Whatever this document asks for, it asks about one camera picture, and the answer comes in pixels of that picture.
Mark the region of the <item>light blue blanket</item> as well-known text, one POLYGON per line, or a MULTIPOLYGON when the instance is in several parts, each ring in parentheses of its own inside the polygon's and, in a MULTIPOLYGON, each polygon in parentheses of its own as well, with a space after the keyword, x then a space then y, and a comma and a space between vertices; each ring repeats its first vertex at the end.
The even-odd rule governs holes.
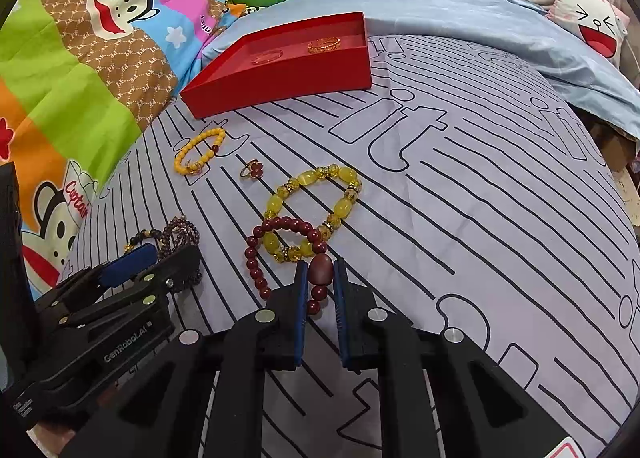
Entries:
POLYGON ((238 18, 203 50, 212 62, 258 30, 339 13, 360 12, 371 35, 439 36, 483 44, 514 55, 547 78, 562 98, 639 135, 639 91, 602 55, 526 0, 286 0, 238 18))

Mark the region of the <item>red jewelry tray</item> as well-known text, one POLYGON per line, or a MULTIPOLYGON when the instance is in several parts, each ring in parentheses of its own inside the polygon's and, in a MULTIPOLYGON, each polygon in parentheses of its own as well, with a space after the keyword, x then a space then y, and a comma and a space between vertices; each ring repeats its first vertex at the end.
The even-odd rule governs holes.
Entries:
POLYGON ((192 115, 223 112, 295 96, 369 89, 368 36, 360 12, 269 27, 241 37, 181 92, 192 115), (253 65, 260 52, 282 50, 277 61, 253 65))

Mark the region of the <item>colorful cartoon monkey quilt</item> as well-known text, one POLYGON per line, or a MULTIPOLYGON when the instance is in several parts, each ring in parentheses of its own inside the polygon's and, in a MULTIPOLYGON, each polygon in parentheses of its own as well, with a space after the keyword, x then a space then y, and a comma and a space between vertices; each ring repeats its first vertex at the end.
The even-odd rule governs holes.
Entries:
POLYGON ((1 160, 30 288, 61 279, 92 203, 201 68, 227 0, 16 0, 1 29, 1 160))

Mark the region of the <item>thin rose gold bangle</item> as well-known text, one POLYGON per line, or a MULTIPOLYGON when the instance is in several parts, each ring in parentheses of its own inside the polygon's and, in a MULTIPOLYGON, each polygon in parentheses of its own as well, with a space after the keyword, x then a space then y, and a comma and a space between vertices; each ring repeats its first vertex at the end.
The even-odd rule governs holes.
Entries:
POLYGON ((260 52, 254 56, 252 59, 253 65, 262 65, 277 61, 283 55, 282 50, 270 50, 265 52, 260 52))

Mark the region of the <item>pink rabbit face cushion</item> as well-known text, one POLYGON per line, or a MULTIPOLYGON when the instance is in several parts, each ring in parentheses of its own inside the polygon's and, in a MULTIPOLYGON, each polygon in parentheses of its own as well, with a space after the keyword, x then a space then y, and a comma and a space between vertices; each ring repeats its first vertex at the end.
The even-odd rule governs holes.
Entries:
POLYGON ((608 0, 554 0, 547 18, 576 36, 616 68, 630 18, 608 0))

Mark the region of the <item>grey striped bed sheet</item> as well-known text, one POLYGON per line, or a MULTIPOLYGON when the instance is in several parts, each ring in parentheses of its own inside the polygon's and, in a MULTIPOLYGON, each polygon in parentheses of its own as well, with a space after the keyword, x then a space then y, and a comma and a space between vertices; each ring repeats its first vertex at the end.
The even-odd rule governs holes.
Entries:
POLYGON ((570 107, 516 56, 378 36, 372 86, 194 118, 166 108, 91 205, 61 277, 182 215, 202 280, 178 328, 229 328, 260 302, 246 237, 288 180, 343 167, 362 189, 328 252, 416 327, 471 337, 600 454, 639 398, 639 249, 611 172, 570 107))

